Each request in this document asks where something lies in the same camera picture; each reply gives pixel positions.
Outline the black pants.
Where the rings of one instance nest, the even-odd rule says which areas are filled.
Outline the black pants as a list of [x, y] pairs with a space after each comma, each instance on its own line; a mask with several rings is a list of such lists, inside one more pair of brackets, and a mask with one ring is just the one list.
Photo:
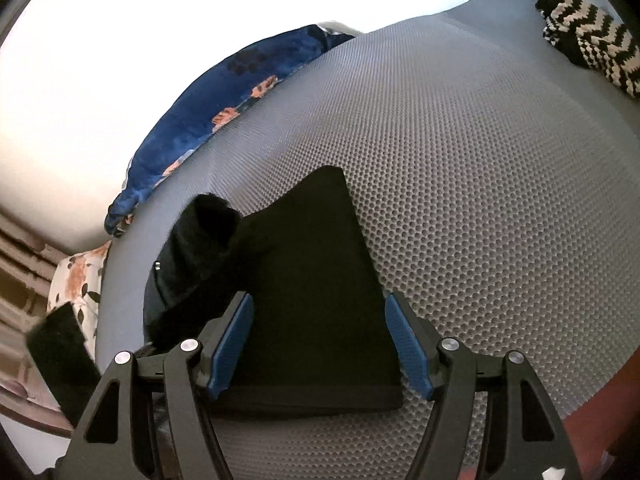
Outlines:
[[200, 194], [183, 209], [145, 285], [145, 339], [198, 336], [238, 292], [254, 315], [221, 406], [233, 413], [391, 411], [400, 366], [382, 287], [340, 168], [314, 170], [242, 216]]

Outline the grey honeycomb mattress cover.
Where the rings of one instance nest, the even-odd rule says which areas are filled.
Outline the grey honeycomb mattress cover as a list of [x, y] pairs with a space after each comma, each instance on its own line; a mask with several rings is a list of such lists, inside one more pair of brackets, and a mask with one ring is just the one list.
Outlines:
[[357, 37], [201, 146], [108, 255], [96, 362], [143, 342], [146, 277], [190, 198], [242, 214], [341, 167], [382, 285], [472, 349], [521, 349], [588, 479], [639, 411], [639, 104], [551, 47], [536, 0]]

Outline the blue floral blanket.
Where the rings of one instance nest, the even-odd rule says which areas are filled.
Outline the blue floral blanket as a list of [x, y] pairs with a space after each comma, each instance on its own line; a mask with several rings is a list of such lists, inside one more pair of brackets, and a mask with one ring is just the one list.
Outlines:
[[134, 212], [180, 165], [233, 119], [298, 70], [356, 37], [306, 25], [254, 42], [195, 79], [151, 129], [128, 165], [103, 226], [119, 237]]

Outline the white floral pillow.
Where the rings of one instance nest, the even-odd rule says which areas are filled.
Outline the white floral pillow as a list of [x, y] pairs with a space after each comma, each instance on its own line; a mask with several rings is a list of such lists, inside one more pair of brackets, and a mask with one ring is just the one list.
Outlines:
[[90, 358], [96, 359], [102, 281], [111, 242], [78, 252], [58, 263], [54, 272], [47, 302], [47, 313], [71, 304], [84, 346]]

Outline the black white zigzag cloth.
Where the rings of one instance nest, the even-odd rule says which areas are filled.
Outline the black white zigzag cloth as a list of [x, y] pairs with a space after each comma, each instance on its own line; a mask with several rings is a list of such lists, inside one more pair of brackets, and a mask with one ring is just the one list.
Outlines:
[[639, 99], [639, 44], [624, 23], [586, 0], [537, 0], [535, 8], [548, 44]]

